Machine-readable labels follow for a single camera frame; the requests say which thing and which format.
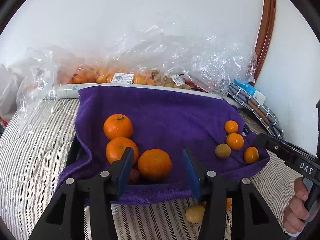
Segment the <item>purple cloth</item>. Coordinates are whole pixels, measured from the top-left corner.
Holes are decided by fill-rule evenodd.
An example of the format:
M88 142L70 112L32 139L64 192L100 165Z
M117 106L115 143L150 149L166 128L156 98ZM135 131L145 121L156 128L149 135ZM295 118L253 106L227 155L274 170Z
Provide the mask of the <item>purple cloth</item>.
M149 204L191 197L181 160L185 147L190 147L206 168L235 181L255 175L270 159L266 150L259 148L259 161L245 164L243 153L252 145L255 133L245 136L244 148L231 151L228 159L216 157L216 146L226 141L225 122L236 121L238 133L244 128L244 120L224 100L175 91L108 86L81 89L79 99L76 135L87 155L63 170L59 185L68 177L91 178L109 166L103 123L112 114L124 114L131 119L131 139L137 144L139 155L159 148L167 152L172 161L172 171L166 181L128 185L120 203Z

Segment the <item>human hand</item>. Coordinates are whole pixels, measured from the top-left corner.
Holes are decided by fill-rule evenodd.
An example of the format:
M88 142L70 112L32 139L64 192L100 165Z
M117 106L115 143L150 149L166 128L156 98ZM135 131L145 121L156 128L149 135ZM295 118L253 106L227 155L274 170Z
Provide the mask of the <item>human hand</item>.
M294 196L284 210L283 217L284 229L291 234L301 232L305 227L305 223L302 220L306 220L309 217L309 212L304 207L304 202L308 199L308 190L303 184L302 178L296 179L293 186Z

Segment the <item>striped mattress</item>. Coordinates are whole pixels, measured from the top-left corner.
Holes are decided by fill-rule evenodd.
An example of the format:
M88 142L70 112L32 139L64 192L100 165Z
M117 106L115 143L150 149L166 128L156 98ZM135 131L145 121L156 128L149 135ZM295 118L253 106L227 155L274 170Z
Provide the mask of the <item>striped mattress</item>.
M0 138L0 216L18 240L28 239L53 196L75 135L78 107L78 99L61 99L45 122L39 123L38 117L48 111L40 106L34 122L22 132L15 115ZM264 132L249 115L240 114L254 132ZM293 196L293 182L300 175L269 154L270 162L251 181L281 224ZM189 223L184 216L195 204L194 198L188 198L144 206L112 205L118 238L197 239L201 225ZM91 239L89 213L89 207L84 208L87 240ZM227 212L225 240L231 238L231 226L232 208Z

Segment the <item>wall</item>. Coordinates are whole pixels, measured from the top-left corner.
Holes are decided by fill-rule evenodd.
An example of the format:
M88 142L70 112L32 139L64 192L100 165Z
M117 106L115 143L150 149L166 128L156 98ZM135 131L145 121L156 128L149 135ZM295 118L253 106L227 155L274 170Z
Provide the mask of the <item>wall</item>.
M266 95L286 140L315 154L320 99L320 43L289 0L276 1L276 21L256 88Z
M263 0L27 0L0 36L0 63L8 67L26 48L52 44L94 54L130 28L166 21L245 35L254 45L262 5Z

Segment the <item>screw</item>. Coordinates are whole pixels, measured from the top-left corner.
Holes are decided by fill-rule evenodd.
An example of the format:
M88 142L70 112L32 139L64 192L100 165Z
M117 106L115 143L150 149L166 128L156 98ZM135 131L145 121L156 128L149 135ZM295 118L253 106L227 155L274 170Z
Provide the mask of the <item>screw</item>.
M217 175L217 173L215 171L207 171L207 175L209 177L215 177Z
M100 176L101 177L108 177L110 175L110 172L109 171L102 171L101 173L100 173Z
M249 185L251 183L251 181L248 178L243 178L242 179L242 183L246 184L246 185Z
M73 178L68 178L68 179L66 179L66 183L68 184L68 185L70 185L70 184L72 184L72 183L74 183L75 182L75 180L73 179Z

